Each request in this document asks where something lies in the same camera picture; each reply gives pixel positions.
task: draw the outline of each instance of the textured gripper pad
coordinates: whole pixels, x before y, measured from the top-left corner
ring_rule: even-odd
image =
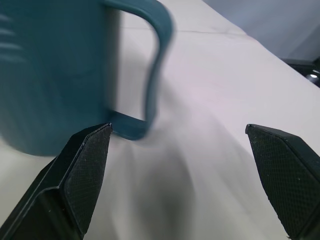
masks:
[[[285,231],[297,239],[319,216],[320,158],[299,137],[248,125],[246,128],[264,191]]]
[[[97,131],[84,140],[64,185],[67,203],[82,234],[89,228],[101,190],[112,130],[104,126]]]

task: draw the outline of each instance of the black object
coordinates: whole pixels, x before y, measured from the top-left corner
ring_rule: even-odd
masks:
[[[298,136],[249,124],[260,180],[293,240],[320,240],[320,157]]]
[[[0,228],[1,240],[81,240],[102,186],[110,124],[74,134]]]
[[[310,81],[310,75],[315,78],[311,78],[311,82],[320,88],[320,58],[315,61],[304,61],[294,59],[282,59],[291,68],[296,70],[302,76]]]

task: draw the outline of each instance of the wall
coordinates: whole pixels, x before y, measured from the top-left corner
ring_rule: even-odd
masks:
[[[283,59],[320,57],[320,0],[204,0]]]

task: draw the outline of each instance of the white tablecloth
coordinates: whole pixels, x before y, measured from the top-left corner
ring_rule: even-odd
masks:
[[[161,239],[157,233],[169,232],[160,211],[162,194],[169,191],[194,200],[185,203],[189,221],[181,232],[188,237],[172,239],[285,240],[245,127],[254,123],[299,135],[320,154],[319,89],[200,0],[162,2],[177,32],[163,65],[158,117],[143,140],[112,136],[85,239]],[[140,117],[156,41],[148,26],[130,18],[135,17],[124,16],[122,28],[117,107]],[[5,144],[0,155],[3,223],[50,158],[27,156]],[[144,205],[157,213],[153,221],[141,210]]]

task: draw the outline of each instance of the teal mug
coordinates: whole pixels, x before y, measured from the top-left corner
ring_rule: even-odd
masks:
[[[144,120],[115,111],[120,11],[158,36]],[[17,150],[54,156],[84,128],[112,123],[138,140],[156,114],[157,78],[173,24],[156,0],[1,0],[0,134]]]

